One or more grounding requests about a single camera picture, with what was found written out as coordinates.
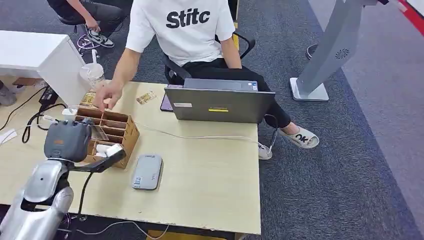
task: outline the person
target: person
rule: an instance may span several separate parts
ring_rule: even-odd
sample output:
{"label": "person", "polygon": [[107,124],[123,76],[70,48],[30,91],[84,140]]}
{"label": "person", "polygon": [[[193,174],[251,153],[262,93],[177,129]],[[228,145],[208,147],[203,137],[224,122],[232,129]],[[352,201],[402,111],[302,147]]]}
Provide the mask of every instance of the person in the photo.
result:
{"label": "person", "polygon": [[[257,81],[259,91],[270,91],[264,78],[242,66],[232,36],[235,31],[227,0],[135,0],[130,14],[125,50],[113,79],[96,92],[94,105],[112,109],[124,85],[137,72],[144,49],[156,35],[163,52],[193,78]],[[275,101],[265,121],[301,148],[318,145],[319,138],[294,124]],[[263,147],[259,146],[260,158]]]}
{"label": "person", "polygon": [[126,17],[121,8],[91,0],[47,0],[47,2],[66,20],[84,20],[87,36],[93,42],[106,48],[113,48],[115,45],[109,36]]}

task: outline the sneaker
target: sneaker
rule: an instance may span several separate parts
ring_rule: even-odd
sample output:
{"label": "sneaker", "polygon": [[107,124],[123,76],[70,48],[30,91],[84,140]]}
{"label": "sneaker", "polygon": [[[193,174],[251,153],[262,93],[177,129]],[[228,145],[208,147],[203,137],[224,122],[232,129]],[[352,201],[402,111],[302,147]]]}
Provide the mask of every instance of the sneaker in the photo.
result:
{"label": "sneaker", "polygon": [[260,160],[269,160],[273,157],[273,152],[270,151],[269,147],[267,147],[265,145],[258,144],[257,148],[259,150],[259,159]]}
{"label": "sneaker", "polygon": [[105,37],[104,35],[101,35],[98,32],[95,32],[95,31],[89,29],[87,27],[87,25],[85,25],[85,30],[87,32],[87,37],[91,41],[93,41],[93,42],[95,42],[95,43],[97,43],[97,44],[99,44],[99,45],[101,45],[105,48],[113,48],[115,46],[114,42],[112,42],[109,38]]}

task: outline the office chair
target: office chair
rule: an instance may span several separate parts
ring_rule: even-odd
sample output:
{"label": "office chair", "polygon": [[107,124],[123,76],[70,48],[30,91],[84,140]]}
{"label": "office chair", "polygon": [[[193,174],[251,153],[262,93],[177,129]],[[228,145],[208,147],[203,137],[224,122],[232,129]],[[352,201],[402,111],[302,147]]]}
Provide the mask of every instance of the office chair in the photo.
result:
{"label": "office chair", "polygon": [[80,26],[83,29],[83,32],[85,34],[83,34],[81,37],[79,37],[78,41],[76,41],[76,45],[78,46],[78,52],[81,56],[84,55],[84,50],[91,50],[91,49],[95,49],[98,46],[100,46],[98,43],[91,41],[89,39],[89,37],[87,36],[86,28],[84,26],[86,24],[86,21],[83,18],[75,19],[75,20],[68,20],[68,19],[59,17],[59,21],[61,21],[65,25],[73,26],[73,33],[74,34],[76,34],[78,32],[77,26]]}
{"label": "office chair", "polygon": [[[252,36],[244,34],[238,29],[235,30],[234,34],[247,42],[247,49],[240,56],[240,58],[243,59],[254,48],[256,40]],[[220,42],[217,36],[215,36],[215,41],[217,41],[218,43]],[[188,73],[181,66],[178,66],[166,54],[163,54],[162,62],[165,64],[164,72],[169,84],[176,85],[178,77],[182,78],[183,80],[187,78],[192,78],[190,73]]]}

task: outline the white cabinet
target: white cabinet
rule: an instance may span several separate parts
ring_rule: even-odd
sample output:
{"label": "white cabinet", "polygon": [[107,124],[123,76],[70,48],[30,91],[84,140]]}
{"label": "white cabinet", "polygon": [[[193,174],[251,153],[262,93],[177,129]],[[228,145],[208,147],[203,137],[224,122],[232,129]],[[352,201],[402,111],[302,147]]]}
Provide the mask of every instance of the white cabinet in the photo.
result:
{"label": "white cabinet", "polygon": [[84,64],[68,35],[0,30],[0,76],[44,79],[69,106],[89,88],[79,77]]}

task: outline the speaker grille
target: speaker grille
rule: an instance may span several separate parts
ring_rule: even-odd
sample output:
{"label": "speaker grille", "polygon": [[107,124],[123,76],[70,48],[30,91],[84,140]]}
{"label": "speaker grille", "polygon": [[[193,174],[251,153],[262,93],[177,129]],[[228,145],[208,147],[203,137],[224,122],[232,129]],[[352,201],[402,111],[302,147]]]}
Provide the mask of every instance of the speaker grille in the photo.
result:
{"label": "speaker grille", "polygon": [[336,59],[345,59],[347,56],[349,56],[349,53],[351,51],[349,51],[349,49],[347,48],[343,48],[341,50],[339,50],[336,54],[335,54],[335,58]]}

